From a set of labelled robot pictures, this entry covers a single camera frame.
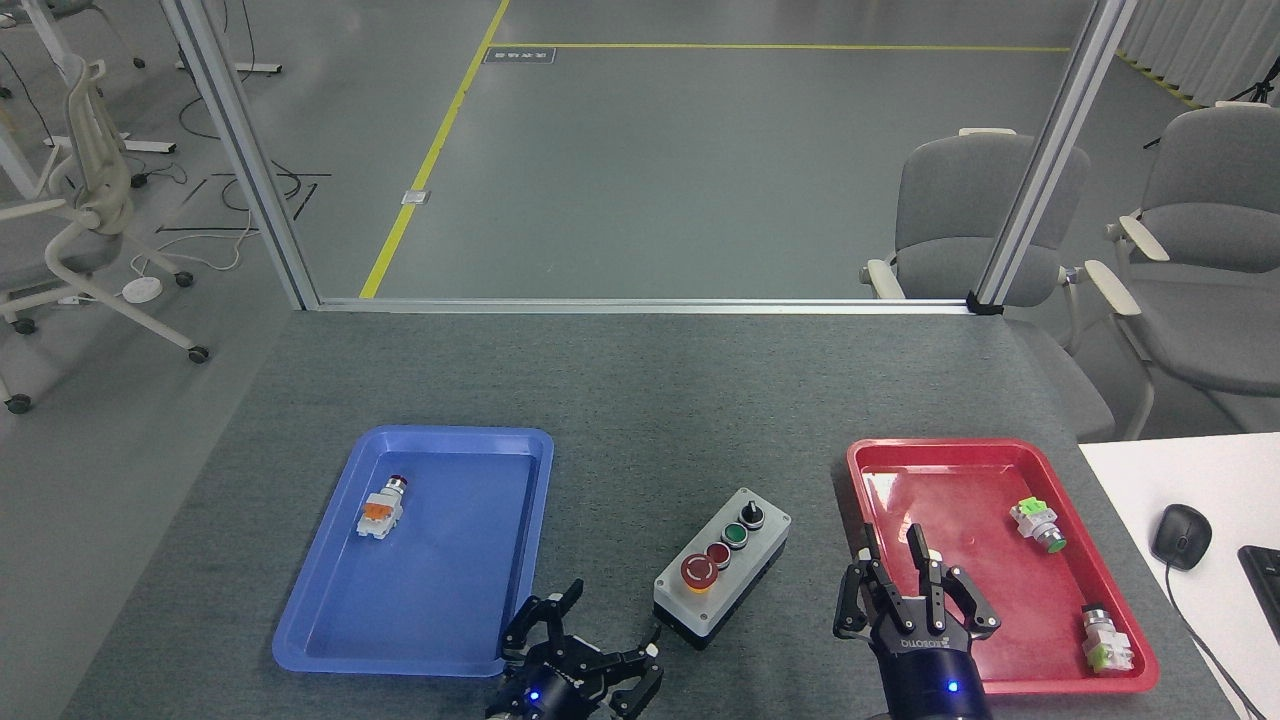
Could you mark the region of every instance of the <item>glass partition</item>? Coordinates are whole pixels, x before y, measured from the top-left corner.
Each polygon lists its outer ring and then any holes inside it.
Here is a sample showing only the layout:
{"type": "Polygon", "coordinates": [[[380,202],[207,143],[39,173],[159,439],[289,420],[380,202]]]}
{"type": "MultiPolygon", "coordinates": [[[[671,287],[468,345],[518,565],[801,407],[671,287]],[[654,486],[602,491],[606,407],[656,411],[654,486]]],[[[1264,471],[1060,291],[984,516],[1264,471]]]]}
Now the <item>glass partition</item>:
{"type": "Polygon", "coordinates": [[[872,300],[913,150],[1039,136],[1094,10],[207,4],[320,302],[659,311],[872,300]]]}

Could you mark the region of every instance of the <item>red push button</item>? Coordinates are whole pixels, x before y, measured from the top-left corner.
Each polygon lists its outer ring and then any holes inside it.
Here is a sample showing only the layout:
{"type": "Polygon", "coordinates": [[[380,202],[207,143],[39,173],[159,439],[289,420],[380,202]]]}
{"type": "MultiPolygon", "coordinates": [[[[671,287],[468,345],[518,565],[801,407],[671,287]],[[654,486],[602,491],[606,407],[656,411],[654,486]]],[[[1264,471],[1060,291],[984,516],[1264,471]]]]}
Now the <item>red push button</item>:
{"type": "Polygon", "coordinates": [[[730,551],[728,546],[722,542],[713,542],[707,546],[707,557],[712,559],[717,570],[727,569],[732,555],[733,553],[730,551]]]}
{"type": "Polygon", "coordinates": [[[719,577],[719,570],[716,569],[716,564],[712,562],[710,557],[695,552],[680,564],[680,577],[684,578],[689,589],[704,593],[712,587],[716,578],[719,577]]]}

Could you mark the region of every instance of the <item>yellow floor line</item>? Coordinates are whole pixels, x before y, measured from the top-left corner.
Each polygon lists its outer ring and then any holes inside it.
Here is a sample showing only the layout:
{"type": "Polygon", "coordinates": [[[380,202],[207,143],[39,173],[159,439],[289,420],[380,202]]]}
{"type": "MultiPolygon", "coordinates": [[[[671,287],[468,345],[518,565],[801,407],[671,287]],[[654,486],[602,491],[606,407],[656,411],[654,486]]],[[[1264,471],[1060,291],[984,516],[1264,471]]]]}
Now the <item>yellow floor line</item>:
{"type": "Polygon", "coordinates": [[[1164,87],[1170,95],[1172,95],[1174,97],[1181,100],[1183,105],[1187,105],[1192,110],[1199,110],[1201,108],[1204,106],[1204,105],[1201,105],[1199,102],[1192,100],[1189,96],[1183,95],[1181,92],[1179,92],[1176,87],[1174,87],[1174,86],[1169,85],[1167,82],[1165,82],[1156,73],[1153,73],[1153,72],[1151,72],[1148,69],[1138,67],[1138,61],[1129,59],[1129,56],[1125,55],[1123,51],[1116,50],[1116,56],[1120,58],[1121,60],[1124,60],[1125,63],[1128,63],[1130,68],[1133,68],[1133,69],[1138,70],[1139,73],[1142,73],[1143,76],[1146,76],[1147,79],[1149,79],[1151,82],[1158,85],[1160,87],[1164,87]]]}
{"type": "MultiPolygon", "coordinates": [[[[489,50],[489,44],[493,42],[493,36],[498,32],[498,24],[502,22],[502,17],[507,13],[507,5],[511,0],[502,0],[498,5],[498,10],[493,14],[493,20],[489,22],[489,29],[484,33],[484,40],[476,47],[475,55],[471,58],[471,65],[467,67],[467,74],[462,76],[462,83],[458,85],[458,91],[453,94],[453,102],[449,104],[449,110],[444,114],[444,122],[440,123],[440,129],[435,132],[435,140],[431,142],[431,149],[426,152],[426,159],[422,160],[422,167],[419,168],[417,176],[413,178],[412,190],[422,190],[426,187],[426,179],[431,177],[431,169],[435,168],[435,161],[440,156],[440,149],[444,147],[445,138],[449,137],[449,131],[453,129],[453,120],[458,117],[458,109],[462,108],[462,100],[467,96],[467,90],[471,90],[471,81],[476,77],[476,70],[480,68],[480,63],[484,61],[484,54],[489,50]]],[[[413,209],[417,205],[402,205],[399,214],[396,217],[396,222],[392,224],[390,233],[387,234],[387,242],[383,243],[383,250],[378,254],[378,260],[374,261],[374,268],[369,270],[369,278],[365,279],[365,287],[360,291],[360,297],[374,297],[378,295],[379,286],[383,284],[383,278],[387,275],[387,268],[392,264],[392,258],[396,256],[396,250],[399,247],[401,238],[404,237],[404,228],[408,227],[410,219],[413,217],[413,209]]]]}
{"type": "Polygon", "coordinates": [[[494,47],[566,50],[933,50],[950,53],[1066,53],[1038,45],[780,45],[756,42],[495,42],[494,47]]]}

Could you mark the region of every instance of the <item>computer mouse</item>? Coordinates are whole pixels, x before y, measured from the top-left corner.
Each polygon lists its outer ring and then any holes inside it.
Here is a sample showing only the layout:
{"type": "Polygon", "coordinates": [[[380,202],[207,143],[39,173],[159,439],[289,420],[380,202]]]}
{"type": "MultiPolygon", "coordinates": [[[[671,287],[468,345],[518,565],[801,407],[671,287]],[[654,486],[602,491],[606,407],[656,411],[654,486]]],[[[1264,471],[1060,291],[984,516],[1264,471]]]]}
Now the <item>computer mouse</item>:
{"type": "Polygon", "coordinates": [[[1165,516],[1160,519],[1151,552],[1179,570],[1190,570],[1204,557],[1211,539],[1213,528],[1199,510],[1174,503],[1165,509],[1165,516]]]}

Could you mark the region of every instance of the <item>chair wheel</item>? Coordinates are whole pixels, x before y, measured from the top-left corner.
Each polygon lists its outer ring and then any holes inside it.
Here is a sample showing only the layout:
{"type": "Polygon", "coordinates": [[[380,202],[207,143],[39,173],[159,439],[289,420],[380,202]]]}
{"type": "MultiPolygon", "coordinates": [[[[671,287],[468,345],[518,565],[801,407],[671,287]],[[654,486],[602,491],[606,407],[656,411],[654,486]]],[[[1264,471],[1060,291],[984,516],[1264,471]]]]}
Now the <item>chair wheel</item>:
{"type": "Polygon", "coordinates": [[[31,397],[18,393],[9,400],[5,400],[4,406],[8,407],[14,415],[22,415],[27,410],[31,410],[31,397]]]}

